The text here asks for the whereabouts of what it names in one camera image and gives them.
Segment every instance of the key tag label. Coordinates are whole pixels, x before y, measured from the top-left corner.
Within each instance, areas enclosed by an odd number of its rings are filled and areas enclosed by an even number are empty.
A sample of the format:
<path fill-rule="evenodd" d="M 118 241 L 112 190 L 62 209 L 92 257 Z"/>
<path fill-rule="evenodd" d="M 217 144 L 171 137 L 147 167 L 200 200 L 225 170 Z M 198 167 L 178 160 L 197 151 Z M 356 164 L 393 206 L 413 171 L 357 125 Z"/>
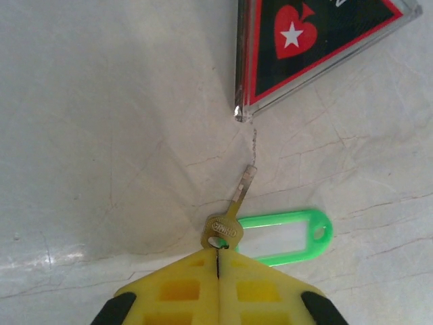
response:
<path fill-rule="evenodd" d="M 332 241 L 333 228 L 331 221 L 325 213 L 319 210 L 304 210 L 287 213 L 278 213 L 271 215 L 258 215 L 254 217 L 244 217 L 238 219 L 245 234 L 248 229 L 262 228 L 269 226 L 284 226 L 294 223 L 306 224 L 306 244 L 303 249 L 297 251 L 289 251 L 286 253 L 277 253 L 253 257 L 257 261 L 268 266 L 278 266 L 289 263 L 308 261 L 314 259 L 326 251 Z M 242 253 L 242 247 L 246 247 L 245 242 L 241 244 L 237 251 Z"/>

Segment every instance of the brass key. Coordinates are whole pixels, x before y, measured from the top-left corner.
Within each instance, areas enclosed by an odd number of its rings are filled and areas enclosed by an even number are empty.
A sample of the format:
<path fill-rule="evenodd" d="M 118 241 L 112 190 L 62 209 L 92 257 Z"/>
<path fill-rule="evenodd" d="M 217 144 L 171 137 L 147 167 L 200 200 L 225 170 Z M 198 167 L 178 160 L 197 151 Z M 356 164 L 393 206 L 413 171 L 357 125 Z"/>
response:
<path fill-rule="evenodd" d="M 224 215 L 210 215 L 208 217 L 202 234 L 202 246 L 204 248 L 214 247 L 235 249 L 239 244 L 239 241 L 244 235 L 244 229 L 237 221 L 236 215 L 256 172 L 256 167 L 248 165 L 245 173 L 242 175 L 242 179 L 236 189 L 235 195 L 231 199 L 227 212 Z M 215 237 L 224 240 L 225 244 L 221 247 L 215 247 L 213 244 L 209 243 L 209 239 Z"/>

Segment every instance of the rectangular hole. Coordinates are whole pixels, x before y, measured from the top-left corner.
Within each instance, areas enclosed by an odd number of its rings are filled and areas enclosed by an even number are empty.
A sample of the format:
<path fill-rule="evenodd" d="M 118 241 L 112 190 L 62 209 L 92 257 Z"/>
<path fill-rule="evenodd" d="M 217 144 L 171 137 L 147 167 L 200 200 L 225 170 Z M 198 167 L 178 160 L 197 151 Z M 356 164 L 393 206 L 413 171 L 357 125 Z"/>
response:
<path fill-rule="evenodd" d="M 191 325 L 192 313 L 151 313 L 145 316 L 144 325 Z"/>
<path fill-rule="evenodd" d="M 291 325 L 286 313 L 244 311 L 241 313 L 242 325 Z"/>
<path fill-rule="evenodd" d="M 173 280 L 162 284 L 160 301 L 198 300 L 200 282 L 197 280 Z"/>
<path fill-rule="evenodd" d="M 306 221 L 300 221 L 245 229 L 239 252 L 254 258 L 303 251 L 306 248 L 307 227 Z"/>
<path fill-rule="evenodd" d="M 241 302 L 277 302 L 281 301 L 275 283 L 266 280 L 241 281 L 236 285 L 237 299 Z"/>
<path fill-rule="evenodd" d="M 248 267 L 246 264 L 236 261 L 235 259 L 231 261 L 232 267 Z"/>
<path fill-rule="evenodd" d="M 204 265 L 203 259 L 199 259 L 198 261 L 194 261 L 191 264 L 189 264 L 189 266 L 203 266 L 203 265 Z"/>

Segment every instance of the marble surface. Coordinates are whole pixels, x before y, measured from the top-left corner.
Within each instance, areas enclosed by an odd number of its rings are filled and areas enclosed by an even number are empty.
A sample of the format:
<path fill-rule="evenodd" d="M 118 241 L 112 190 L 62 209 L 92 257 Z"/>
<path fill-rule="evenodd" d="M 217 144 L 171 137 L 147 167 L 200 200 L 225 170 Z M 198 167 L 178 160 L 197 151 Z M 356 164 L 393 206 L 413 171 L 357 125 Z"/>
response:
<path fill-rule="evenodd" d="M 234 121 L 236 1 L 0 3 L 0 323 L 88 324 L 114 291 L 240 215 L 317 207 L 335 237 L 280 270 L 350 324 L 433 318 L 433 3 Z"/>

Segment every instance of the key head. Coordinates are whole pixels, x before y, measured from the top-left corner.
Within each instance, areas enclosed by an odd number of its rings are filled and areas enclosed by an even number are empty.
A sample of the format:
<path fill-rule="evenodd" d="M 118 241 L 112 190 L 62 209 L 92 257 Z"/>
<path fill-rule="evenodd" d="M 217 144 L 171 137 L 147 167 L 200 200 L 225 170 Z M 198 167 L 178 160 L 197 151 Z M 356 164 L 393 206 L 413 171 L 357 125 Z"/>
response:
<path fill-rule="evenodd" d="M 203 248 L 235 249 L 243 235 L 244 229 L 237 220 L 227 218 L 226 215 L 213 215 L 206 220 L 202 234 L 202 246 Z M 228 247 L 216 247 L 209 243 L 210 238 L 223 239 Z"/>

